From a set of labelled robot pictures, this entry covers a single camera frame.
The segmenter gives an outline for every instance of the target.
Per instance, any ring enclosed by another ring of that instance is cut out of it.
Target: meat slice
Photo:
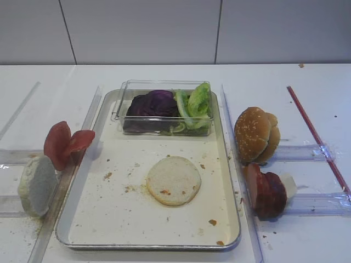
[[[62,121],[50,129],[44,143],[44,154],[50,158],[57,171],[62,171],[68,164],[71,152],[85,150],[94,138],[93,130],[79,130],[71,136],[70,127],[66,121]]]
[[[250,163],[246,182],[252,207],[258,217],[275,218],[284,211],[287,195],[278,175],[271,172],[261,173],[257,164]]]
[[[45,139],[44,154],[50,158],[55,169],[62,171],[65,169],[69,155],[64,156],[63,152],[71,141],[71,129],[66,121],[53,125]]]
[[[92,144],[95,138],[95,132],[93,130],[78,130],[76,131],[64,151],[64,156],[69,156],[71,152],[77,152],[85,150]]]

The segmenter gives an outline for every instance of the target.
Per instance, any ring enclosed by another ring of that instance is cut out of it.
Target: red cabbage
[[[179,112],[172,92],[153,90],[145,95],[134,97],[127,111],[127,116],[178,117]],[[132,118],[126,118],[123,129],[129,133],[169,131],[171,125],[175,126],[177,123],[164,120],[137,121]]]

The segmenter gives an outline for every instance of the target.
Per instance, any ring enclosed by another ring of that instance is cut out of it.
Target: food crumb
[[[209,223],[210,223],[212,226],[215,226],[215,225],[217,224],[217,221],[211,219],[211,220],[209,221]]]
[[[112,172],[108,172],[105,176],[104,176],[104,181],[108,178],[110,178],[112,176]]]

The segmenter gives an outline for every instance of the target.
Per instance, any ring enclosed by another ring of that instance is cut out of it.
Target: wall seam
[[[76,59],[76,54],[75,54],[75,51],[73,49],[73,44],[72,44],[72,39],[71,39],[71,35],[68,31],[68,26],[67,26],[67,22],[66,22],[66,17],[65,17],[65,14],[64,14],[64,10],[62,8],[62,4],[61,4],[61,0],[58,0],[59,1],[59,5],[60,5],[60,9],[61,9],[61,14],[62,14],[62,18],[64,19],[64,23],[65,23],[65,27],[66,27],[66,32],[67,32],[67,35],[68,35],[68,39],[70,41],[70,46],[71,46],[71,50],[72,50],[72,54],[73,54],[73,58],[75,60],[75,64],[77,64],[77,59]]]

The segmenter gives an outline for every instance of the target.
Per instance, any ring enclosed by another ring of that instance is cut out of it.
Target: white wall
[[[351,62],[350,0],[223,0],[217,63]]]
[[[213,64],[221,0],[61,0],[78,64]],[[350,0],[223,0],[217,63],[351,62]],[[0,0],[0,64],[74,64],[59,0]]]
[[[212,64],[220,0],[61,0],[78,64]]]
[[[74,64],[58,0],[0,0],[0,64]]]

